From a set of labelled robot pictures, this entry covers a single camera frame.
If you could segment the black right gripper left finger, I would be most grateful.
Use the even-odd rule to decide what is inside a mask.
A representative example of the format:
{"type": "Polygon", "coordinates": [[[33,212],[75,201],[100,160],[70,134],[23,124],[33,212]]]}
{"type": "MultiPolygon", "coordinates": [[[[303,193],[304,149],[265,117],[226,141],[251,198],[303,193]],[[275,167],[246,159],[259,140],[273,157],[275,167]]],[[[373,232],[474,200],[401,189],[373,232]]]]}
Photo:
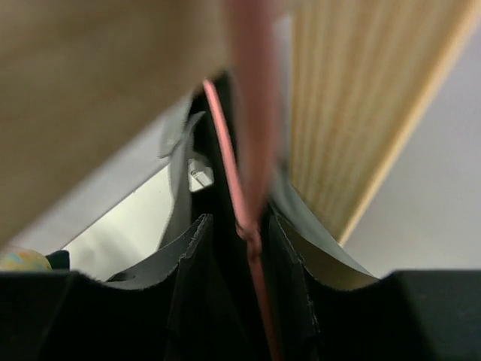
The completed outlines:
{"type": "Polygon", "coordinates": [[[3,360],[160,360],[174,288],[213,218],[200,216],[151,256],[96,281],[75,271],[2,272],[3,360]]]}

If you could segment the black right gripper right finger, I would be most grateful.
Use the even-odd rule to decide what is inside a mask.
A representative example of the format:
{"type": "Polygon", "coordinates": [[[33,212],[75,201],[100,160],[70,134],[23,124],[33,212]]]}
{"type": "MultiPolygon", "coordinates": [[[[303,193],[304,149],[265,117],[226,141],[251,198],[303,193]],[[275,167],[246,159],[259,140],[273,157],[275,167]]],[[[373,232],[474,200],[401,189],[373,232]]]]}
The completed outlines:
{"type": "Polygon", "coordinates": [[[268,243],[287,360],[478,360],[480,273],[376,279],[272,217],[268,243]]]}

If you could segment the pink wire hanger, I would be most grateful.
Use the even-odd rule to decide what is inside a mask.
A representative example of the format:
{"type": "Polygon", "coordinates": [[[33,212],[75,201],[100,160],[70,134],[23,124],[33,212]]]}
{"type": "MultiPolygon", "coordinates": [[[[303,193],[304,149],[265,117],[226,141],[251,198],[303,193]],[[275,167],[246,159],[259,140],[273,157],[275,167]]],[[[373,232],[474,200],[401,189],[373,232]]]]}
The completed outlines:
{"type": "Polygon", "coordinates": [[[231,60],[240,99],[235,156],[215,86],[203,87],[213,116],[231,196],[237,233],[247,260],[272,360],[283,358],[262,265],[260,220],[279,156],[280,97],[274,21],[276,1],[226,1],[231,60]]]}

